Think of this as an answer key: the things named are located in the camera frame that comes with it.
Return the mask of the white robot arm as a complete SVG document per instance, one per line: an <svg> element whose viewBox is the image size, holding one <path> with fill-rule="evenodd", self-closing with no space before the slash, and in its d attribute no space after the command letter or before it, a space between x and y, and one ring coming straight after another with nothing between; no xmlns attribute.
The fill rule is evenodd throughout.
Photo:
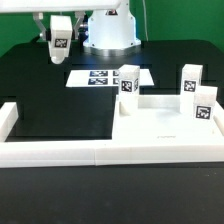
<svg viewBox="0 0 224 224"><path fill-rule="evenodd" d="M71 41L78 38L86 11L92 11L87 22L88 37L83 43L86 52L121 56L140 46L129 0L0 0L0 14L33 14L55 64L69 55Z"/></svg>

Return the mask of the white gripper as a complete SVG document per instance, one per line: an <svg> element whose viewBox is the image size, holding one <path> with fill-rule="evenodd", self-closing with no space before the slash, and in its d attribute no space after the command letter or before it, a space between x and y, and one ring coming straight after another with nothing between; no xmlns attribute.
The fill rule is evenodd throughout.
<svg viewBox="0 0 224 224"><path fill-rule="evenodd" d="M42 20L41 12L67 12L74 13L72 38L78 40L83 33L83 21L88 10L116 9L121 0L0 0L0 13L33 13L33 20L40 30L39 36L44 41L49 41L49 31Z"/></svg>

